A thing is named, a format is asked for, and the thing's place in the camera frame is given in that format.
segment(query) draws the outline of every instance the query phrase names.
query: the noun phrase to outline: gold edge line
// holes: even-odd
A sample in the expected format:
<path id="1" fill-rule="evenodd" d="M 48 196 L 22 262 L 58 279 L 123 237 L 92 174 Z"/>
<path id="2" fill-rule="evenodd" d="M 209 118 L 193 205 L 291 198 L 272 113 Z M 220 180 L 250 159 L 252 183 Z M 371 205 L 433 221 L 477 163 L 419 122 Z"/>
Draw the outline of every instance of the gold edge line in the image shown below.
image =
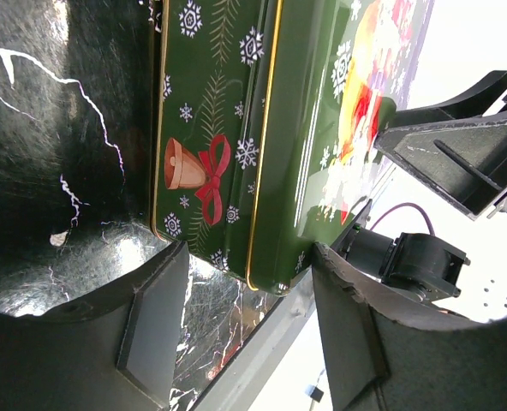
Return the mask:
<path id="1" fill-rule="evenodd" d="M 157 151 L 154 168 L 154 195 L 152 199 L 152 218 L 151 218 L 151 231 L 160 240 L 163 240 L 162 236 L 157 230 L 157 199 L 158 199 L 158 179 L 160 174 L 160 144 L 162 143 L 162 115 L 164 101 L 164 78 L 166 76 L 166 51 L 168 50 L 168 23 L 170 20 L 170 0 L 163 1 L 163 17 L 162 25 L 163 32 L 161 33 L 162 51 L 161 51 L 161 63 L 160 63 L 160 85 L 158 94 L 158 123 L 157 123 Z"/>
<path id="2" fill-rule="evenodd" d="M 267 93 L 265 96 L 265 113 L 263 115 L 263 129 L 261 132 L 261 142 L 259 143 L 259 167 L 257 169 L 257 179 L 255 184 L 255 197 L 253 198 L 252 222 L 250 224 L 250 238 L 248 241 L 248 257 L 246 260 L 246 283 L 252 291 L 257 291 L 250 281 L 250 268 L 252 265 L 252 256 L 254 253 L 254 235 L 255 223 L 257 220 L 257 207 L 259 203 L 259 188 L 261 186 L 261 171 L 263 169 L 263 156 L 265 154 L 265 137 L 267 133 L 267 124 L 269 122 L 269 109 L 271 108 L 272 78 L 274 76 L 274 67 L 277 60 L 278 35 L 280 33 L 280 19 L 282 18 L 283 0 L 278 0 L 277 15 L 275 18 L 274 34 L 272 37 L 271 65 L 269 66 L 269 80 L 267 81 Z"/>

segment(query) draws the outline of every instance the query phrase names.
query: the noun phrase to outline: christmas tin box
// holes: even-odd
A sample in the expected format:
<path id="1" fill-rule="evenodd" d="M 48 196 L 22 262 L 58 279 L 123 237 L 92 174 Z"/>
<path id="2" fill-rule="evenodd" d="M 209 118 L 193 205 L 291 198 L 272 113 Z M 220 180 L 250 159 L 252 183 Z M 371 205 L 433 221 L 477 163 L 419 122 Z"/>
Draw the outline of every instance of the christmas tin box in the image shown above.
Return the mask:
<path id="1" fill-rule="evenodd" d="M 166 0 L 152 229 L 285 295 L 381 174 L 432 0 Z"/>

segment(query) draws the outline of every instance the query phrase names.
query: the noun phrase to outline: red ribbon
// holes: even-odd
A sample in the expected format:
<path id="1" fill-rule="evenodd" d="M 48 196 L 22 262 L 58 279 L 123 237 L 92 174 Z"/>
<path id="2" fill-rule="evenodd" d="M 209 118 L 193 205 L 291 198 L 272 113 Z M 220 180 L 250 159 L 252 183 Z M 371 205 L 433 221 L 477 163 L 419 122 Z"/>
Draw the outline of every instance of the red ribbon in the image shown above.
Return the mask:
<path id="1" fill-rule="evenodd" d="M 223 145 L 223 153 L 218 162 L 217 149 Z M 223 204 L 219 186 L 221 185 L 221 176 L 229 167 L 230 145 L 224 134 L 216 135 L 210 144 L 210 150 L 199 152 L 199 159 L 206 169 L 208 182 L 198 189 L 194 194 L 202 201 L 202 215 L 206 222 L 214 225 L 221 220 L 223 216 Z M 210 215 L 210 204 L 213 202 L 213 216 Z"/>

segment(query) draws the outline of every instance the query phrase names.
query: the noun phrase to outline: snowflake pattern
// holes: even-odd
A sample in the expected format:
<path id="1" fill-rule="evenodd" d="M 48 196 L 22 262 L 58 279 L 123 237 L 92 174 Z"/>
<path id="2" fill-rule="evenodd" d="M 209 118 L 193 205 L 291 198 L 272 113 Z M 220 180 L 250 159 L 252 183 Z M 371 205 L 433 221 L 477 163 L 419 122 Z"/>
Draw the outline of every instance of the snowflake pattern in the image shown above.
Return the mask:
<path id="1" fill-rule="evenodd" d="M 188 204 L 188 197 L 186 195 L 184 195 L 183 197 L 180 197 L 179 204 L 180 204 L 181 207 L 187 208 L 189 206 L 189 204 Z"/>
<path id="2" fill-rule="evenodd" d="M 400 75 L 392 81 L 391 92 L 400 92 L 402 90 L 402 87 L 404 86 L 405 80 L 406 80 L 406 70 L 403 69 Z"/>
<path id="3" fill-rule="evenodd" d="M 229 263 L 227 262 L 227 257 L 223 256 L 223 251 L 221 249 L 217 250 L 214 254 L 210 255 L 212 259 L 212 264 L 216 266 L 221 271 L 229 270 Z"/>
<path id="4" fill-rule="evenodd" d="M 249 165 L 257 165 L 256 157 L 258 152 L 259 148 L 255 148 L 254 139 L 238 141 L 236 159 L 243 170 L 245 170 Z"/>
<path id="5" fill-rule="evenodd" d="M 180 107 L 179 111 L 181 112 L 179 117 L 185 120 L 185 122 L 188 122 L 191 118 L 193 118 L 193 108 L 189 107 L 187 103 L 185 103 L 183 107 Z"/>
<path id="6" fill-rule="evenodd" d="M 171 94 L 170 77 L 166 75 L 164 77 L 164 90 L 162 91 L 162 101 L 165 101 L 170 94 Z"/>
<path id="7" fill-rule="evenodd" d="M 240 216 L 238 215 L 238 208 L 229 205 L 229 208 L 227 209 L 227 223 L 233 224 L 239 219 Z"/>
<path id="8" fill-rule="evenodd" d="M 242 101 L 235 106 L 235 116 L 239 116 L 241 119 L 244 116 L 244 104 Z"/>
<path id="9" fill-rule="evenodd" d="M 301 269 L 303 268 L 303 261 L 305 261 L 305 252 L 302 251 L 301 254 L 299 254 L 299 257 L 297 258 L 297 265 L 295 266 L 295 272 L 299 274 Z"/>
<path id="10" fill-rule="evenodd" d="M 181 221 L 173 212 L 164 218 L 164 225 L 166 226 L 166 232 L 172 237 L 177 237 L 182 233 Z"/>
<path id="11" fill-rule="evenodd" d="M 358 20 L 358 13 L 360 12 L 360 9 L 362 8 L 362 3 L 360 0 L 354 0 L 352 4 L 350 5 L 350 10 L 352 13 L 350 14 L 350 20 Z"/>
<path id="12" fill-rule="evenodd" d="M 193 38 L 200 30 L 202 27 L 200 9 L 202 9 L 202 7 L 197 6 L 193 0 L 187 1 L 187 5 L 179 14 L 179 26 L 182 28 L 182 34 Z"/>
<path id="13" fill-rule="evenodd" d="M 322 159 L 320 160 L 320 169 L 323 170 L 328 166 L 328 159 L 330 158 L 330 147 L 324 148 L 324 154 L 322 154 Z"/>
<path id="14" fill-rule="evenodd" d="M 258 33 L 255 27 L 252 27 L 249 34 L 246 34 L 244 40 L 240 40 L 241 61 L 248 66 L 257 62 L 265 54 L 263 52 L 263 34 Z"/>
<path id="15" fill-rule="evenodd" d="M 333 96 L 339 100 L 345 89 L 345 81 L 349 72 L 350 64 L 350 40 L 339 45 L 337 49 L 337 60 L 333 63 L 331 80 L 333 81 Z"/>

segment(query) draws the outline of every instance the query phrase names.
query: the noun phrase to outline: bell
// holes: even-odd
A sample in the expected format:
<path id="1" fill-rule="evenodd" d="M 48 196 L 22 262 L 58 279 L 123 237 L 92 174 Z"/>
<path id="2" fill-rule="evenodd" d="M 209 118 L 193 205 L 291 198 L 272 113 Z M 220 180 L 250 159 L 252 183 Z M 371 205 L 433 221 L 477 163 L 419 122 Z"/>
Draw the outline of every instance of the bell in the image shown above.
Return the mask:
<path id="1" fill-rule="evenodd" d="M 206 183 L 202 163 L 176 139 L 169 139 L 164 153 L 166 188 L 199 188 Z"/>

